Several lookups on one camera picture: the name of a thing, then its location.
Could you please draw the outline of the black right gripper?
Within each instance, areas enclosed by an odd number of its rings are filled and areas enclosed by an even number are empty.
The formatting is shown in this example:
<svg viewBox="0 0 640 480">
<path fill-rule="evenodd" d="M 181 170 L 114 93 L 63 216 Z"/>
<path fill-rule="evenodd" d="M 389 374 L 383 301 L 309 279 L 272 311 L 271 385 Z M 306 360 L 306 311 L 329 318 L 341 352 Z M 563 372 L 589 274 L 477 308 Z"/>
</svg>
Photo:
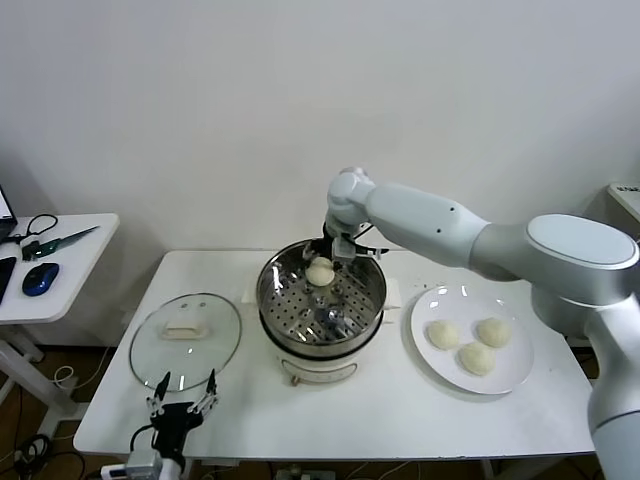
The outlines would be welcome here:
<svg viewBox="0 0 640 480">
<path fill-rule="evenodd" d="M 333 236 L 326 225 L 323 225 L 322 238 L 317 241 L 309 241 L 302 250 L 303 259 L 315 259 L 319 255 L 333 259 L 332 266 L 335 273 L 344 272 L 346 261 L 353 258 L 353 245 L 348 238 L 338 234 Z"/>
</svg>

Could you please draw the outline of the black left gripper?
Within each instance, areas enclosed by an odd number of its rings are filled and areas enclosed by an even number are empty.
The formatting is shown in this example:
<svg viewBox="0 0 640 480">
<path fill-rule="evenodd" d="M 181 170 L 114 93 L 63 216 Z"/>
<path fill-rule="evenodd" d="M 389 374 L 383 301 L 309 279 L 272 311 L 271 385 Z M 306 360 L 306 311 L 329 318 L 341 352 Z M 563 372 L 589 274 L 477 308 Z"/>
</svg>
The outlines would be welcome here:
<svg viewBox="0 0 640 480">
<path fill-rule="evenodd" d="M 171 373 L 167 372 L 156 385 L 153 395 L 146 398 L 149 413 L 156 415 L 151 418 L 155 431 L 151 446 L 163 459 L 184 463 L 183 448 L 189 432 L 203 423 L 203 415 L 208 415 L 218 402 L 216 370 L 211 371 L 205 392 L 199 400 L 194 403 L 171 403 L 162 407 L 170 378 Z"/>
</svg>

